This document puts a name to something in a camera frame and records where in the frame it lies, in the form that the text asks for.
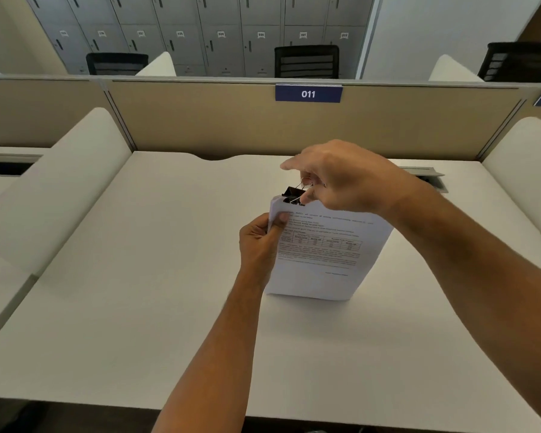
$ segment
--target forearm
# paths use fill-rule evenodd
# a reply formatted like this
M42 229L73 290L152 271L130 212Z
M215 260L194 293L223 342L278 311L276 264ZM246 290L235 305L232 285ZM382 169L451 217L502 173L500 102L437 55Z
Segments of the forearm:
M226 303L167 400L158 432L240 432L249 399L263 286L239 273Z
M431 188L392 213L476 342L541 415L541 270Z

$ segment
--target person's right hand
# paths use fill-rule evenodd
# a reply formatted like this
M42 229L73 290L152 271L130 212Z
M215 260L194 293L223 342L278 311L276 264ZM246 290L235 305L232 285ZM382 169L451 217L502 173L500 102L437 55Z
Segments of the person's right hand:
M301 197L303 204L320 200L331 210L382 217L400 200L428 187L388 159L340 140L307 147L281 168L300 170L303 183L313 184Z

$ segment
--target white paper sheet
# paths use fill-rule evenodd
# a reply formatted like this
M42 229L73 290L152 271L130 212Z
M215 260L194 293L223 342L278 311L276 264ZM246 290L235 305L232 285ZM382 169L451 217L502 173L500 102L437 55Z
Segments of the white paper sheet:
M346 300L371 270L393 227L371 213L307 205L270 204L269 226L279 212L291 213L281 235L267 293Z

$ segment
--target office chair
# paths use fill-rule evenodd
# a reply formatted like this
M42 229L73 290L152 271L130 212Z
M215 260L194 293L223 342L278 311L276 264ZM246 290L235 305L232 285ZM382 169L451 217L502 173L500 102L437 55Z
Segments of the office chair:
M88 72L98 75L135 75L148 65L148 55L138 53L88 53Z
M486 82L541 82L541 43L490 43L477 74Z
M293 45L274 49L274 76L307 79L339 78L337 45Z

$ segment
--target person's left hand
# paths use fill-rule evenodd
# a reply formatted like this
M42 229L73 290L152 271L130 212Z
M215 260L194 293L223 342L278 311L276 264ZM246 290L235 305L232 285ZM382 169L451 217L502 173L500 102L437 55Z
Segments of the person's left hand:
M281 212L267 234L269 214L264 213L241 228L239 233L240 273L261 289L269 282L276 260L279 238L289 222L289 213Z

